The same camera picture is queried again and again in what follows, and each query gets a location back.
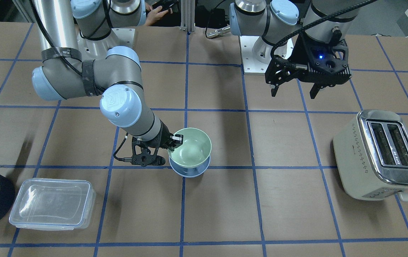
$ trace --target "cream toaster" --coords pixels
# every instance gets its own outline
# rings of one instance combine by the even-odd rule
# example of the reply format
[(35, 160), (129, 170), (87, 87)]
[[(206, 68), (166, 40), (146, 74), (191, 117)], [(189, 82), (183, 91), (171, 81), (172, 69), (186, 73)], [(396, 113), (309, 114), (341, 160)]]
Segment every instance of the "cream toaster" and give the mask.
[(344, 190), (359, 200), (398, 194), (408, 201), (408, 130), (398, 114), (359, 112), (334, 137), (334, 153)]

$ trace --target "ur logo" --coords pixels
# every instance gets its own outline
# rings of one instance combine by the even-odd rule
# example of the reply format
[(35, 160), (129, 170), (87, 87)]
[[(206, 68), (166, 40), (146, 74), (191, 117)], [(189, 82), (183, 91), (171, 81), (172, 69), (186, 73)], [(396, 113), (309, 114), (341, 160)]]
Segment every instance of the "ur logo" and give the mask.
[(119, 91), (114, 91), (106, 94), (108, 106), (118, 105), (121, 103)]

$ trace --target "person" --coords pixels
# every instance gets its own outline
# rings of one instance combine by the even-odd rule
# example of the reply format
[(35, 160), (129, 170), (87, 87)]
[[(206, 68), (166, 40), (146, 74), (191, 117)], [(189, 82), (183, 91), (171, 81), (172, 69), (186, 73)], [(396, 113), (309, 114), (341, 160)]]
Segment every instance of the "person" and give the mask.
[(148, 12), (148, 14), (147, 14), (147, 19), (146, 19), (144, 26), (152, 26), (157, 21), (160, 21), (161, 19), (163, 19), (163, 17), (166, 14), (172, 13), (172, 9), (169, 8), (168, 10), (161, 11), (162, 8), (163, 7), (160, 5), (154, 9), (151, 5), (146, 3), (146, 11)]

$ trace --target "brown table surface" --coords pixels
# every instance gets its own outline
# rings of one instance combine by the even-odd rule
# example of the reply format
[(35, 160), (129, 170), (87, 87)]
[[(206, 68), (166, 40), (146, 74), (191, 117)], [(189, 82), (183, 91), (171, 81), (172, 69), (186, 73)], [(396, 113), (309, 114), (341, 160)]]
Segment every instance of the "brown table surface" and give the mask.
[[(183, 179), (169, 163), (114, 161), (124, 133), (99, 97), (39, 98), (36, 26), (0, 23), (0, 174), (17, 189), (36, 176), (84, 179), (97, 193), (84, 230), (18, 230), (6, 215), (0, 256), (408, 256), (408, 203), (348, 196), (330, 146), (361, 109), (397, 112), (408, 127), (408, 39), (346, 38), (353, 78), (312, 100), (309, 83), (273, 98), (263, 76), (243, 75), (236, 36), (137, 28), (147, 104), (171, 131), (212, 139), (210, 168)], [(120, 156), (130, 154), (127, 144)]]

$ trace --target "toaster lever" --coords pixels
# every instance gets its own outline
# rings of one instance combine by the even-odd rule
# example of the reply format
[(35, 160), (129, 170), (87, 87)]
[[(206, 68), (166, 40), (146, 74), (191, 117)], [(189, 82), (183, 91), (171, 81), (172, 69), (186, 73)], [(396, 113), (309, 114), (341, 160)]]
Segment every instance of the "toaster lever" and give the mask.
[(408, 202), (408, 193), (400, 191), (396, 193), (399, 197), (399, 200), (403, 201), (403, 202)]

